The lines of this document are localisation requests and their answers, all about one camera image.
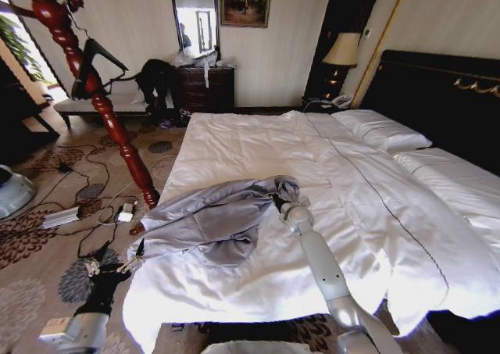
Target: wall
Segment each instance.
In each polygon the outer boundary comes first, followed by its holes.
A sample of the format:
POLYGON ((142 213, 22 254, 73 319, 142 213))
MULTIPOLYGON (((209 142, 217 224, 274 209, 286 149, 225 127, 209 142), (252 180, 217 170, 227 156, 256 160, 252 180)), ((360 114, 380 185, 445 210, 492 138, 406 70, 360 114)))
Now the wall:
POLYGON ((328 0, 271 0, 267 28, 221 27, 238 106, 300 105, 328 0))
MULTIPOLYGON (((350 71, 344 92, 353 93, 368 66, 375 44, 396 0, 377 0, 366 28, 370 39, 360 44, 359 65, 350 71)), ((500 5, 498 0, 402 0, 375 55, 375 63, 359 88, 360 102, 385 49, 500 58, 500 5)))
POLYGON ((33 82, 28 74, 24 71, 23 67, 17 62, 16 57, 10 52, 9 47, 0 39, 0 57, 5 61, 10 70, 19 79, 26 92, 37 104, 45 102, 45 98, 41 95, 41 89, 33 82))
MULTIPOLYGON (((271 0, 267 28, 220 28, 222 57, 237 63, 237 106, 300 105, 327 1, 271 0)), ((30 8, 30 0, 12 2, 30 8)), ((166 59, 179 48, 171 0, 84 2, 85 8, 75 15, 77 22, 130 73, 138 72, 147 59, 166 59)), ((25 20, 62 83, 70 89, 73 76, 60 47, 36 20, 25 20)), ((83 47, 84 33, 75 33, 83 47)), ((119 73, 108 63, 98 63, 95 65, 103 80, 119 73)))

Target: lamp shade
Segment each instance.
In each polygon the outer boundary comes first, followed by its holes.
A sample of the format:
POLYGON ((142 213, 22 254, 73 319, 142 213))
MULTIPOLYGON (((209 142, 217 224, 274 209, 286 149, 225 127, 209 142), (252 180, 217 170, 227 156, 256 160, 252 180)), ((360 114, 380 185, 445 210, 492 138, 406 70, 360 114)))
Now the lamp shade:
POLYGON ((355 66, 358 63, 360 37, 361 34, 358 33, 341 32, 323 62, 331 65, 355 66))

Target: hanger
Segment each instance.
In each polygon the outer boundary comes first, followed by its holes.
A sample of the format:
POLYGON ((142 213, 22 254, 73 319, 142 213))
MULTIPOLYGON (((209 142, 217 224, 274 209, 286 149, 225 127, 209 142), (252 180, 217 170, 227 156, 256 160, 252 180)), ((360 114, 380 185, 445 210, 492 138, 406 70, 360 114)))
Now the hanger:
POLYGON ((125 65, 123 65, 114 55, 109 53, 96 40, 92 38, 87 39, 84 46, 84 58, 80 66, 80 70, 78 71, 77 79, 75 79, 73 87, 71 88, 71 98, 73 100, 91 98, 92 95, 95 93, 95 92, 87 92, 85 90, 85 84, 87 83, 88 74, 91 71, 92 62, 94 61, 95 55, 102 55, 105 59, 109 60, 111 63, 115 64, 122 70, 122 73, 118 77, 111 79, 106 84, 103 84, 96 91, 103 90, 113 81, 119 80, 123 75, 125 75, 125 72, 128 71, 125 65))

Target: mirror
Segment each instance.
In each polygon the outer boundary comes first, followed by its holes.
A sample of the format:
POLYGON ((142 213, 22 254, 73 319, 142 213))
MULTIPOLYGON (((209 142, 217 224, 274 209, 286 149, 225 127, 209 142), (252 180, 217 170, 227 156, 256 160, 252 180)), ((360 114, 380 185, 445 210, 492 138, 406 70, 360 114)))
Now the mirror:
POLYGON ((219 45, 217 0, 172 0, 180 50, 196 58, 219 45))

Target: painting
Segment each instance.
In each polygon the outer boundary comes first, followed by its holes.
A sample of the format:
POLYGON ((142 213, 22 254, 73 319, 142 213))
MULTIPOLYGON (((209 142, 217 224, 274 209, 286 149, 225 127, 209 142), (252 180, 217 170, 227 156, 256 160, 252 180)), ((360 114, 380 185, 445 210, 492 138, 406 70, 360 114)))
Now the painting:
POLYGON ((222 26, 267 27, 270 0, 220 0, 222 26))

